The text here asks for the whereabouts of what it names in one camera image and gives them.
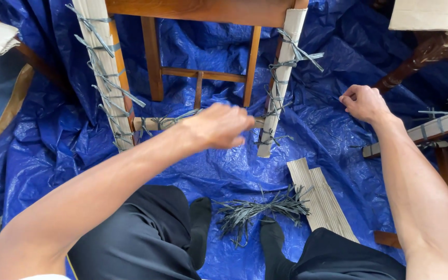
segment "cardboard box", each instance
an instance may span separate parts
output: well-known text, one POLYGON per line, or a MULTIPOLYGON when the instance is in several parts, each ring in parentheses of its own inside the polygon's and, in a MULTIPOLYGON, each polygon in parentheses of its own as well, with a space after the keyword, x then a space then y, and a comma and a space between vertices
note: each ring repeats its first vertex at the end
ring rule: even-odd
POLYGON ((389 29, 445 30, 448 34, 448 0, 396 0, 389 29))

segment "person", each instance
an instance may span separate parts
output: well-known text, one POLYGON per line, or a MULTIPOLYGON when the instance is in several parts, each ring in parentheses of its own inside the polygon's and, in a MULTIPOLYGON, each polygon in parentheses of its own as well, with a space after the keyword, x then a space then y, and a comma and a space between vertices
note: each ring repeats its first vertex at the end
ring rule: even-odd
MULTIPOLYGON (((448 187, 390 113, 377 89, 351 86, 348 113, 377 133, 385 186, 407 267, 326 229, 308 237, 300 260, 281 252, 284 235, 265 217, 260 241, 269 279, 448 279, 448 187)), ((79 280, 200 279, 210 204, 190 207, 173 186, 142 186, 196 152, 244 143, 254 119, 214 104, 45 195, 0 232, 0 279, 66 279, 70 251, 79 280)))

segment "hand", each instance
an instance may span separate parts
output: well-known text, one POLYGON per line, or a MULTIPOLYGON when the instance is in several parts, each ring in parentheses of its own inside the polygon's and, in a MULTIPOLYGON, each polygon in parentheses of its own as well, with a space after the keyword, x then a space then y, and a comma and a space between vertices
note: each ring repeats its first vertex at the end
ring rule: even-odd
POLYGON ((346 112, 371 125, 388 116, 394 117, 378 89, 352 85, 340 96, 346 112))
POLYGON ((240 133, 251 129, 255 118, 249 116, 244 108, 214 103, 180 124, 190 130, 202 149, 230 149, 245 144, 240 133))

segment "plastic tarp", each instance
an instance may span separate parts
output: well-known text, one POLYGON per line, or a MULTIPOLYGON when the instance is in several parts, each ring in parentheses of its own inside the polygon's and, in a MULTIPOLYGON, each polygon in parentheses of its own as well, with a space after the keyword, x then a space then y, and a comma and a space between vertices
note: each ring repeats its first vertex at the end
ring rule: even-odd
MULTIPOLYGON (((4 225, 15 215, 82 171, 117 154, 107 119, 96 106, 99 95, 86 62, 81 34, 67 0, 0 0, 0 20, 20 29, 23 41, 49 63, 63 67, 79 102, 69 101, 39 73, 22 110, 0 137, 0 216, 4 225)), ((151 102, 141 22, 136 16, 115 16, 130 90, 146 107, 137 116, 170 117, 193 107, 195 79, 164 76, 165 99, 151 102)), ((286 162, 306 157, 310 168, 321 167, 352 229, 364 245, 385 251, 404 262, 402 251, 376 245, 373 230, 394 231, 386 198, 381 161, 364 160, 360 147, 376 142, 369 125, 344 112, 338 97, 352 84, 374 84, 409 57, 412 49, 402 33, 389 31, 389 20, 357 0, 311 1, 299 46, 308 53, 324 52, 320 73, 307 61, 293 69, 287 92, 292 101, 281 116, 269 159, 256 156, 257 135, 246 132, 246 144, 231 150, 208 150, 178 162, 153 178, 153 184, 173 184, 192 201, 208 196, 267 201, 291 183, 286 162)), ((244 73, 249 26, 158 19, 162 64, 203 70, 244 73)), ((257 60, 250 114, 259 116, 265 104, 267 65, 273 61, 277 32, 263 29, 257 60)), ((202 107, 214 102, 241 104, 243 84, 204 80, 202 107)), ((408 128, 420 123, 417 113, 439 108, 448 98, 448 62, 422 69, 385 95, 390 109, 408 128)), ((434 156, 427 152, 431 161, 434 156)), ((206 279, 263 279, 264 259, 258 223, 250 230, 248 245, 235 249, 229 237, 219 239, 214 216, 207 258, 201 277, 206 279)), ((296 228, 277 216, 286 237, 285 255, 296 261, 310 230, 296 228)))

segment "black sock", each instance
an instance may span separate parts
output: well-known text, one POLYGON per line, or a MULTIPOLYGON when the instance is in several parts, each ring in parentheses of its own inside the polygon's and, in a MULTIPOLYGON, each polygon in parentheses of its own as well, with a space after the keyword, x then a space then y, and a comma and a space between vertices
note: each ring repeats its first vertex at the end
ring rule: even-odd
POLYGON ((265 280, 288 280, 295 263, 288 260, 281 251, 285 241, 283 230, 275 220, 267 216, 262 219, 260 225, 260 244, 265 257, 265 280))
POLYGON ((188 254, 193 268, 199 270, 205 263, 207 253, 207 235, 212 219, 212 203, 208 197, 195 199, 190 205, 191 244, 188 254))

